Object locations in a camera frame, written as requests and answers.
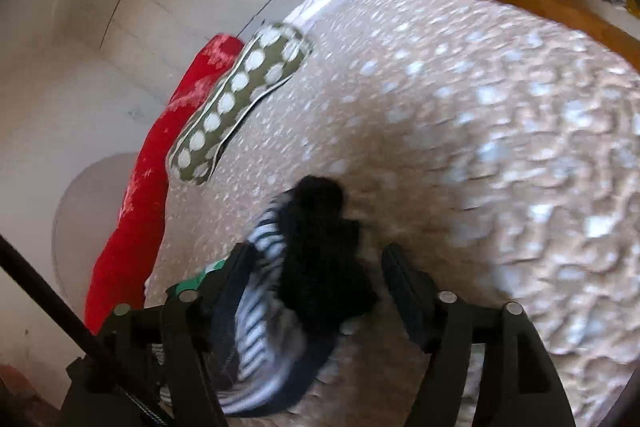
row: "polka dot pillow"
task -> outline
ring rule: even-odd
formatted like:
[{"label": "polka dot pillow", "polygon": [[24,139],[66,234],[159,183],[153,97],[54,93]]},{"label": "polka dot pillow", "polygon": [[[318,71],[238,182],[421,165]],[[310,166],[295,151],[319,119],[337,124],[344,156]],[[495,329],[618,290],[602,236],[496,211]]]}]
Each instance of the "polka dot pillow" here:
[{"label": "polka dot pillow", "polygon": [[309,41],[291,25],[258,30],[178,135],[167,155],[169,175],[193,185],[206,182],[249,111],[287,82],[310,52]]}]

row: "beige blanket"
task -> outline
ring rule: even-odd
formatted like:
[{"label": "beige blanket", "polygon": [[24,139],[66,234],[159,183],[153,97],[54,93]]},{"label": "beige blanket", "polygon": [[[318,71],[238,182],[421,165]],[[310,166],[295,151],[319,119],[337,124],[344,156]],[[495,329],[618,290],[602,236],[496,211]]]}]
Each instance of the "beige blanket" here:
[{"label": "beige blanket", "polygon": [[396,241],[469,302],[521,302],[577,424],[593,425],[640,353],[638,75],[580,32],[485,0],[349,0],[309,36],[312,56],[209,182],[172,180],[147,304],[226,255],[274,194],[330,176],[365,225],[382,302],[297,407],[238,423],[404,421],[428,360],[383,290],[380,251]]}]

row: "red pillow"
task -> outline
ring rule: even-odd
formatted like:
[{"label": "red pillow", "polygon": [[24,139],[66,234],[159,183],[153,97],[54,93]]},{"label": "red pillow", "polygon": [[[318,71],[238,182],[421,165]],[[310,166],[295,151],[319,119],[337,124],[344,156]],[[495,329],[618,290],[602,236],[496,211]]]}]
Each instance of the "red pillow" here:
[{"label": "red pillow", "polygon": [[119,303],[142,308],[144,284],[164,235],[169,188],[164,160],[190,116],[231,68],[242,41],[216,35],[198,53],[165,110],[146,135],[131,173],[116,229],[95,263],[84,304],[84,323],[95,334]]}]

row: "striped cloth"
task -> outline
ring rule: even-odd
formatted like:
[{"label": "striped cloth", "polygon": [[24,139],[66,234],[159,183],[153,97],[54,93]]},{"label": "striped cloth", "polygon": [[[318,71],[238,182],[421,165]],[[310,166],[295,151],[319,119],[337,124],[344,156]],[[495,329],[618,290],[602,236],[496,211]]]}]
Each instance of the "striped cloth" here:
[{"label": "striped cloth", "polygon": [[[245,239],[258,253],[236,310],[238,378],[230,389],[216,390],[225,415],[242,414],[268,403],[282,389],[293,365],[305,352],[302,326],[295,312],[278,299],[276,291],[285,250],[277,216],[289,201],[286,192],[274,198]],[[153,350],[162,363],[164,354],[159,345],[154,345]],[[171,405],[166,386],[160,390],[160,397]]]}]

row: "black cable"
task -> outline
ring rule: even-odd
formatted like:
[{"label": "black cable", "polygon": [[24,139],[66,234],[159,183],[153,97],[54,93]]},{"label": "black cable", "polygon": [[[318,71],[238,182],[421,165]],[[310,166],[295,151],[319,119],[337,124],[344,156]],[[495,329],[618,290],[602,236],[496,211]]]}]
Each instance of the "black cable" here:
[{"label": "black cable", "polygon": [[0,235],[0,267],[78,344],[100,371],[113,378],[140,409],[160,425],[173,425],[173,419],[154,401],[144,385],[133,378],[121,363],[100,344],[60,296],[33,269],[26,259]]}]

